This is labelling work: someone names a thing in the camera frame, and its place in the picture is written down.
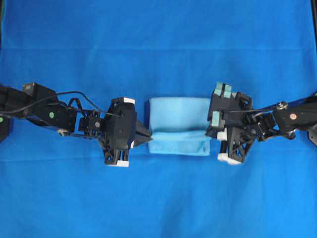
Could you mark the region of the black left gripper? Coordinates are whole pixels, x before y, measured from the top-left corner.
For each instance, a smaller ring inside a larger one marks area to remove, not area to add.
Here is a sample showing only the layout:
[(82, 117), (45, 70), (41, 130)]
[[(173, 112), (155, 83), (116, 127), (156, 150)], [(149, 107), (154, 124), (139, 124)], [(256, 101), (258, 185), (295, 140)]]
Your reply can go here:
[(112, 99), (104, 120), (99, 143), (107, 166), (128, 166), (129, 150), (152, 140), (151, 131), (137, 119), (134, 99)]

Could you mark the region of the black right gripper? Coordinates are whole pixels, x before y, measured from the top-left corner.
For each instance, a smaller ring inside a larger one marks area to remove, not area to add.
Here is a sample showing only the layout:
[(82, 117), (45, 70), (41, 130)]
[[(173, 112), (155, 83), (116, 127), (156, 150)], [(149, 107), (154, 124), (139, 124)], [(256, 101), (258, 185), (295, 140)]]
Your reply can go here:
[(221, 142), (217, 159), (230, 165), (245, 161), (255, 136), (246, 129), (246, 111), (252, 110), (252, 99), (240, 92), (232, 93), (229, 110), (224, 111), (224, 128), (208, 126), (206, 136)]

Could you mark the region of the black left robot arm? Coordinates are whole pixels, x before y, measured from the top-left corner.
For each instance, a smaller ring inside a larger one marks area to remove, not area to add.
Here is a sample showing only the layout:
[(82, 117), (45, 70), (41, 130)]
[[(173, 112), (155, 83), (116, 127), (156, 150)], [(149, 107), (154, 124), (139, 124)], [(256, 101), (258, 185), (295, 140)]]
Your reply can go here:
[(107, 166), (128, 167), (130, 149), (152, 140), (151, 131), (137, 118), (135, 101), (115, 98), (105, 111), (84, 93), (79, 95), (93, 106), (92, 110), (84, 109), (79, 98), (65, 103), (54, 90), (37, 83), (24, 84), (22, 90), (1, 86), (1, 141), (9, 136), (13, 119), (25, 119), (61, 136), (97, 139)]

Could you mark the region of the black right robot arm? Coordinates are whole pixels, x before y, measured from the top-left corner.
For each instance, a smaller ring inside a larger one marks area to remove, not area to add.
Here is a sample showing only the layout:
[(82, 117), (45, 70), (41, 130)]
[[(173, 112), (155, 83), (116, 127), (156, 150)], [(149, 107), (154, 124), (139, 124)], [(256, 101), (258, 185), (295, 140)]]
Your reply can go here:
[(317, 97), (254, 109), (252, 99), (241, 93), (214, 92), (208, 113), (206, 136), (221, 141), (217, 158), (232, 165), (245, 162), (254, 141), (282, 136), (292, 140), (296, 131), (307, 132), (317, 143)]

